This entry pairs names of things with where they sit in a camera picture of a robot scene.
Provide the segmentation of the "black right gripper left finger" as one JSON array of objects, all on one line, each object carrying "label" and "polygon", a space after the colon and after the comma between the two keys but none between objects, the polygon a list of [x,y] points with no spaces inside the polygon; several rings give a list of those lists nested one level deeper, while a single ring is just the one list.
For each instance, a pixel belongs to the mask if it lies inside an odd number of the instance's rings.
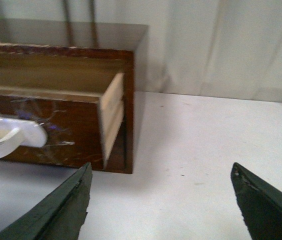
[{"label": "black right gripper left finger", "polygon": [[0,240],[76,240],[87,216],[92,184],[88,162],[30,211],[0,231]]}]

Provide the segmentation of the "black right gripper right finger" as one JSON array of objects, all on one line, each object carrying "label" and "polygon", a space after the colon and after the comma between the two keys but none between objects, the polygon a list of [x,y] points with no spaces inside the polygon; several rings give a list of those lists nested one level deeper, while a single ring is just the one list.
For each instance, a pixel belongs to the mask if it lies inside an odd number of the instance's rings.
[{"label": "black right gripper right finger", "polygon": [[230,178],[251,238],[282,240],[282,192],[237,162]]}]

